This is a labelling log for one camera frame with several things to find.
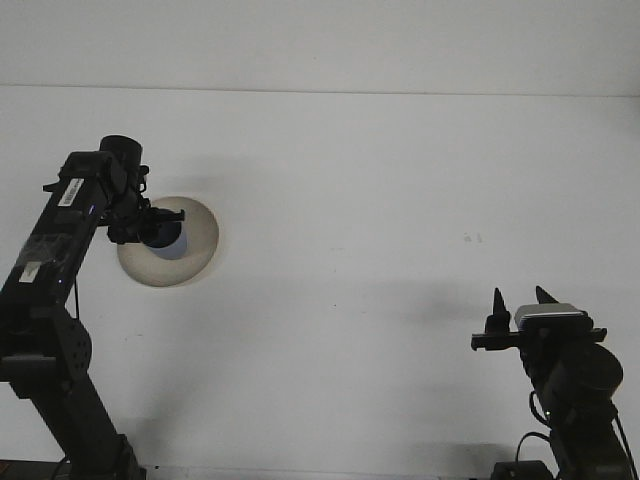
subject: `wire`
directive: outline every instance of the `wire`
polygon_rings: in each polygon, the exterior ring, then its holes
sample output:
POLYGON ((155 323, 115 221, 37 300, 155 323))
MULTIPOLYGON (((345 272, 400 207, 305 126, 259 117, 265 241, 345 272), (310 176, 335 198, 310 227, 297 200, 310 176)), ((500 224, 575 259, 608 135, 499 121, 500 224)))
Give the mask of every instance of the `wire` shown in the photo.
POLYGON ((531 409, 531 414, 534 417, 536 417, 536 420, 538 420, 545 427, 549 427, 549 422, 542 415, 540 415, 540 413, 536 409, 536 404, 533 401, 533 397, 535 394, 536 394, 535 390, 532 390, 531 393, 529 394, 529 408, 531 409))
POLYGON ((614 418, 616 420, 616 425, 618 426, 618 431, 620 432, 620 438, 622 439, 624 449, 627 452, 627 457, 629 458, 629 464, 631 465, 633 478, 638 480, 638 471, 636 470, 636 464, 633 461, 633 455, 631 455, 631 448, 629 448, 629 442, 627 442, 627 436, 624 434, 624 429, 622 428, 622 422, 620 421, 620 417, 618 416, 617 413, 614 418))
POLYGON ((78 301, 78 279, 73 281, 73 292, 76 298, 76 320, 80 320, 80 302, 78 301))
POLYGON ((522 438, 520 439, 520 441, 518 442, 518 448, 516 449, 516 463, 518 463, 520 460, 520 448, 522 447, 522 442, 524 442, 527 438, 529 437, 536 437, 536 438, 540 438, 542 440, 544 440, 547 443, 550 443, 549 437, 547 437, 546 435, 540 433, 540 432, 528 432, 525 433, 522 438))
POLYGON ((55 480, 55 478, 58 476, 58 472, 60 472, 60 469, 62 468, 62 465, 64 465, 67 461, 69 461, 69 457, 65 455, 64 458, 58 462, 56 468, 53 469, 49 480, 55 480))

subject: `sticker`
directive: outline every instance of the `sticker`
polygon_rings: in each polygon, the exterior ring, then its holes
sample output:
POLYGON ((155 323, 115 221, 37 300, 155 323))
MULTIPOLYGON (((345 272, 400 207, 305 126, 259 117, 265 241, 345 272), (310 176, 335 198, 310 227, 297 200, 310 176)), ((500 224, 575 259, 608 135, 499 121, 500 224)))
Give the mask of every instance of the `sticker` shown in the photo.
POLYGON ((42 265, 42 262, 27 262, 24 266, 24 271, 22 272, 19 282, 33 283, 36 279, 36 275, 38 275, 38 270, 40 270, 40 265, 42 265))
POLYGON ((72 178, 69 182, 69 186, 62 195, 62 199, 60 203, 58 203, 59 207, 70 207, 73 201, 76 199, 76 195, 80 191, 80 187, 84 183, 84 178, 72 178))

